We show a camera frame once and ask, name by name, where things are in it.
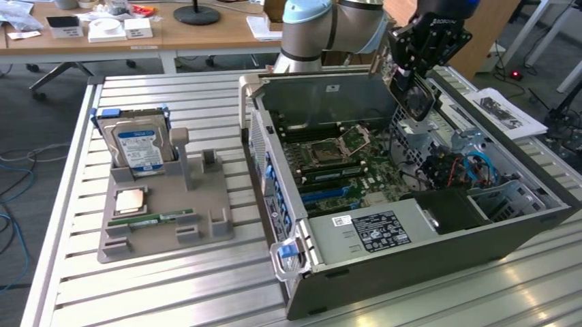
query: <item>green ram module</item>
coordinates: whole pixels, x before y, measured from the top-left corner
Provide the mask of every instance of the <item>green ram module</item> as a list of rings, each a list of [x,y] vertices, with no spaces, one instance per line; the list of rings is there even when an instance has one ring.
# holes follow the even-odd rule
[[[166,223],[174,221],[174,218],[178,215],[185,215],[186,213],[193,213],[192,209],[184,209],[177,211],[169,211],[168,213],[152,213],[149,215],[142,215],[130,218],[122,218],[117,220],[112,220],[106,223],[106,226],[117,226],[122,224],[128,224],[129,227],[138,227],[142,225],[152,225],[154,223]]]

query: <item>aluminum table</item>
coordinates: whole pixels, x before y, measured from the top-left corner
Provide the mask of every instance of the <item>aluminum table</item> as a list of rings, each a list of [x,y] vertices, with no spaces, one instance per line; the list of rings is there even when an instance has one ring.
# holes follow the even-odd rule
[[[473,89],[452,70],[437,71],[460,92]],[[237,77],[248,72],[110,77],[86,86],[21,325],[579,326],[579,215],[496,262],[305,319],[284,319],[237,134]],[[235,238],[100,264],[109,153],[88,110],[161,103],[172,125],[189,130],[189,155],[212,147],[223,157]],[[518,145],[582,198],[578,173],[534,138]]]

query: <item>blue hard drive label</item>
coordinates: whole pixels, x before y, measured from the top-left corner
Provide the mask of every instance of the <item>blue hard drive label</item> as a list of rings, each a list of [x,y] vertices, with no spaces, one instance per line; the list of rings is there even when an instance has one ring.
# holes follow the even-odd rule
[[[156,134],[152,130],[124,131],[117,134],[118,144],[126,160],[126,165],[137,175],[156,173],[164,164],[161,152],[153,144]]]

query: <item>small wooden box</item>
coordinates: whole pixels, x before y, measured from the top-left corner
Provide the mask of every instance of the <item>small wooden box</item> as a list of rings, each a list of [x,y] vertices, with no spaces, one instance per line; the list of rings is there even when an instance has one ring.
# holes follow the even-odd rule
[[[264,0],[263,16],[271,32],[283,31],[283,11],[287,0]]]

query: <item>chair wheel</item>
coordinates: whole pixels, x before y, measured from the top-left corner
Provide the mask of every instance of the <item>chair wheel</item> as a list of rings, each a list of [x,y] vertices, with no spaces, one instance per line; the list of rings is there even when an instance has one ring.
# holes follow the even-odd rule
[[[33,92],[33,99],[38,102],[42,102],[46,99],[46,94]]]
[[[32,73],[37,73],[37,72],[40,72],[40,68],[38,68],[38,65],[32,65],[32,64],[26,64],[26,70],[29,71],[29,72],[32,72]]]

